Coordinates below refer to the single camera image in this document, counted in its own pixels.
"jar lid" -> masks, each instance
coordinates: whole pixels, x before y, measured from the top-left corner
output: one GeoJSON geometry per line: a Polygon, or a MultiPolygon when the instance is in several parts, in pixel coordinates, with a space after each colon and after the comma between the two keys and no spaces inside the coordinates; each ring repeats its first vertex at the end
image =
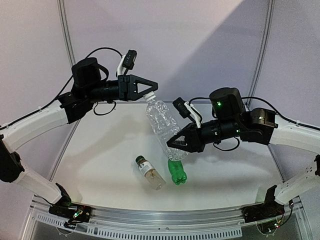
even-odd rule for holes
{"type": "Polygon", "coordinates": [[[139,161],[142,160],[142,159],[145,159],[145,157],[144,157],[144,156],[138,156],[138,157],[135,159],[135,162],[136,162],[137,164],[139,164],[139,161]]]}

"small glass bottle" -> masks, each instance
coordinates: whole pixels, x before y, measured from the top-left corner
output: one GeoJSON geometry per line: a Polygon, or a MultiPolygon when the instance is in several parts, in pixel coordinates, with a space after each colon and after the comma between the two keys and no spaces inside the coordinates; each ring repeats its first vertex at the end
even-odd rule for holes
{"type": "Polygon", "coordinates": [[[138,156],[135,159],[135,162],[138,164],[140,172],[148,180],[154,190],[158,191],[166,184],[157,170],[143,156],[138,156]]]}

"bottle label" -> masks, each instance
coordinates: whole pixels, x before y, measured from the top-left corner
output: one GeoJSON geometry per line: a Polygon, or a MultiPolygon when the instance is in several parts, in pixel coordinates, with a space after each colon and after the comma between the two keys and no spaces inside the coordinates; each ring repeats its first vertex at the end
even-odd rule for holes
{"type": "Polygon", "coordinates": [[[146,173],[149,172],[151,169],[155,169],[155,168],[148,161],[145,161],[139,164],[139,170],[143,174],[143,176],[145,176],[146,173]]]}

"green plastic bottle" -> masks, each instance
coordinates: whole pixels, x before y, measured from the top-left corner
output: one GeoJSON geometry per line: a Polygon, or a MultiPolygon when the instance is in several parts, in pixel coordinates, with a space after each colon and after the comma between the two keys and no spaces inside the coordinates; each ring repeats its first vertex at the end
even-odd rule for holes
{"type": "Polygon", "coordinates": [[[187,174],[181,161],[171,161],[168,159],[168,168],[172,176],[172,181],[176,184],[184,184],[187,180],[187,174]]]}

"white wall panel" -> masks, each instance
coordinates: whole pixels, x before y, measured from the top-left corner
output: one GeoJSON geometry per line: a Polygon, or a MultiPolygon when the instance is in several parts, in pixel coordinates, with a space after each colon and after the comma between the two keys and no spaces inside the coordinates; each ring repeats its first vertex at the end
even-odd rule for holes
{"type": "MultiPolygon", "coordinates": [[[[320,126],[320,2],[275,1],[271,33],[256,97],[272,103],[286,117],[320,126]]],[[[265,106],[254,101],[253,107],[265,106]]],[[[293,177],[314,153],[273,146],[284,178],[293,177]]],[[[301,196],[315,239],[320,238],[320,188],[301,196]]]]}
{"type": "MultiPolygon", "coordinates": [[[[106,46],[137,50],[132,74],[159,83],[159,98],[208,96],[220,87],[249,92],[268,0],[68,0],[77,61],[106,46]]],[[[119,57],[95,56],[114,79],[119,57]]]]}
{"type": "MultiPolygon", "coordinates": [[[[71,74],[57,1],[0,3],[0,124],[49,102],[71,74]]],[[[19,149],[22,161],[47,177],[70,126],[19,149]]],[[[0,239],[17,240],[33,194],[0,182],[0,239]]]]}

